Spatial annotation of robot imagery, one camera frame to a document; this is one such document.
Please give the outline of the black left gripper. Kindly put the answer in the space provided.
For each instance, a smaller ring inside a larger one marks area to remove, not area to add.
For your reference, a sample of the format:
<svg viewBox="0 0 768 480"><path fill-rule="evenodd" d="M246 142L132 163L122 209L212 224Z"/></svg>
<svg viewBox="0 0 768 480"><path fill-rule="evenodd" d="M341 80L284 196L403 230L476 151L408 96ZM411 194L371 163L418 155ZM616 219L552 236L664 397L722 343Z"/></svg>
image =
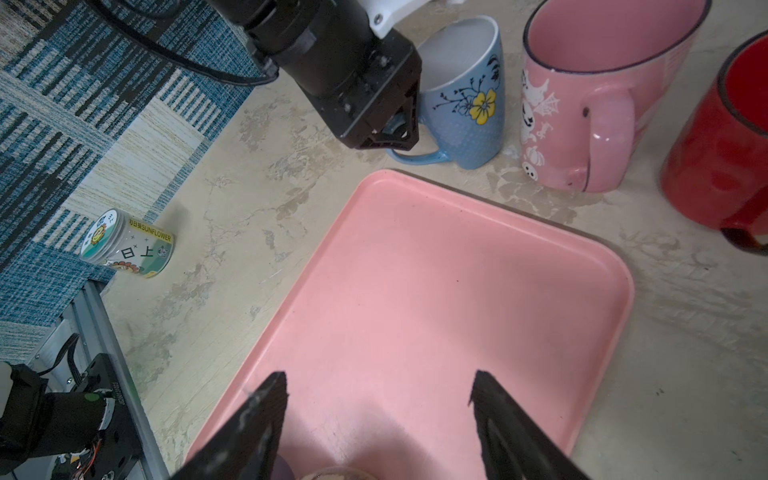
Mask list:
<svg viewBox="0 0 768 480"><path fill-rule="evenodd" d="M308 99L333 135L356 150L410 150L419 141L422 61L397 30L377 40L364 68L340 91Z"/></svg>

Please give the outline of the red ceramic mug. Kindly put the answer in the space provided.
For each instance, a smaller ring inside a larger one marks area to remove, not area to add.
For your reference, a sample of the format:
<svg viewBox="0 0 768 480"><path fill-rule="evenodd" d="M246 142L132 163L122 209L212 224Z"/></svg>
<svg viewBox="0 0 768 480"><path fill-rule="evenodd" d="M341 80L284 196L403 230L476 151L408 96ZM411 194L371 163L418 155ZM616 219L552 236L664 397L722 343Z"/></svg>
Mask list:
<svg viewBox="0 0 768 480"><path fill-rule="evenodd" d="M767 245L767 33L732 52L662 167L660 184L686 218L736 248Z"/></svg>

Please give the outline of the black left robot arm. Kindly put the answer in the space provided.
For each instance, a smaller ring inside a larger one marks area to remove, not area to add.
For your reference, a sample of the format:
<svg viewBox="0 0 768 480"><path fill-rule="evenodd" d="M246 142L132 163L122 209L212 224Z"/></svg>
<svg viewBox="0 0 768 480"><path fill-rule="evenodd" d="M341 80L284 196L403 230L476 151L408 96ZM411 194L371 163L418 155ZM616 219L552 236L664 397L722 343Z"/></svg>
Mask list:
<svg viewBox="0 0 768 480"><path fill-rule="evenodd" d="M357 1L214 1L245 33L254 61L302 90L333 135L357 150L419 141L422 61L396 30L378 37Z"/></svg>

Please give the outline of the beige speckled ceramic mug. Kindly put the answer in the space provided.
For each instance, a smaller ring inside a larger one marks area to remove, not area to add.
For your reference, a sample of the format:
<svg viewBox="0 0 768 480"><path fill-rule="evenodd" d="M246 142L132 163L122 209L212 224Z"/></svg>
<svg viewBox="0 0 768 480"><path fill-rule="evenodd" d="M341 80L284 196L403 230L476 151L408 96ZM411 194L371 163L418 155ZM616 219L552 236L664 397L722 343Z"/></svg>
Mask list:
<svg viewBox="0 0 768 480"><path fill-rule="evenodd" d="M376 477L357 468L335 466L309 473L301 480L376 480Z"/></svg>

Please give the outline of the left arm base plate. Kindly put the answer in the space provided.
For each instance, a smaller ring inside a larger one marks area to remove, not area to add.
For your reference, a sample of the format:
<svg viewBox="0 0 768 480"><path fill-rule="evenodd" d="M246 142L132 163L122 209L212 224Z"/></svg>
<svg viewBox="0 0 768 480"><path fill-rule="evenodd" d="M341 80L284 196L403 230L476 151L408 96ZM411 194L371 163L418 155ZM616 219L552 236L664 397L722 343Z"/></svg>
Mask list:
<svg viewBox="0 0 768 480"><path fill-rule="evenodd" d="M100 400L105 412L86 424L82 450L60 454L53 461L52 479L127 479L140 464L143 449L111 358L96 355L73 391Z"/></svg>

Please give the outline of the pink patterned glass mug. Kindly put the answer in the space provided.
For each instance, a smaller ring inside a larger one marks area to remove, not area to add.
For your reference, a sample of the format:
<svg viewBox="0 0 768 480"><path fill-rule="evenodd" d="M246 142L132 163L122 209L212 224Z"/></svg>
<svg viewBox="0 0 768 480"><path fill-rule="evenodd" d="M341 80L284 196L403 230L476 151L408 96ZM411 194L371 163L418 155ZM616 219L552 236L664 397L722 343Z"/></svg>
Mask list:
<svg viewBox="0 0 768 480"><path fill-rule="evenodd" d="M526 23L521 166L546 187L609 192L711 2L544 1Z"/></svg>

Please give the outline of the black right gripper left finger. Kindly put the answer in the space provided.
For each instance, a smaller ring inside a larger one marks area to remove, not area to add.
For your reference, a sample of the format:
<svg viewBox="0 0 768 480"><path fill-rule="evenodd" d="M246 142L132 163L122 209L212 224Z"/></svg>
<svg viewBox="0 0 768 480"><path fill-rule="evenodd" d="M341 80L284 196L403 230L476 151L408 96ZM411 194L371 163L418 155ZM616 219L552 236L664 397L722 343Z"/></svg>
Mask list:
<svg viewBox="0 0 768 480"><path fill-rule="evenodd" d="M287 404L286 374L273 372L173 477L185 480L270 479L278 456Z"/></svg>

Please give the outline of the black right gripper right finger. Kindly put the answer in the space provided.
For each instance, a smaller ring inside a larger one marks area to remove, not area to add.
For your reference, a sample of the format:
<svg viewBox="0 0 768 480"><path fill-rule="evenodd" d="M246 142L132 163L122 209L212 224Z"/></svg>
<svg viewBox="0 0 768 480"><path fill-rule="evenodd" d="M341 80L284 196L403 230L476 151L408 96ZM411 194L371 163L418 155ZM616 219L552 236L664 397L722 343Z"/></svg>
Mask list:
<svg viewBox="0 0 768 480"><path fill-rule="evenodd" d="M489 372L476 372L470 403L487 479L589 479Z"/></svg>

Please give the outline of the blue ceramic mug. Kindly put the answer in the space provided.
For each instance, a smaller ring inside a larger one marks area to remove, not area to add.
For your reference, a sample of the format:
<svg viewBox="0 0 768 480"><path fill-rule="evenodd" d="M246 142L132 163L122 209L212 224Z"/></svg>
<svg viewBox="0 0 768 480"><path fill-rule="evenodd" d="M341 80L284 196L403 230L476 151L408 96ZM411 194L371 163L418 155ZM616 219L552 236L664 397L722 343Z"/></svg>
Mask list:
<svg viewBox="0 0 768 480"><path fill-rule="evenodd" d="M505 127L504 56L499 26L479 15L449 24L417 47L422 60L419 123L437 150L388 154L405 165L453 162L477 169L501 150Z"/></svg>

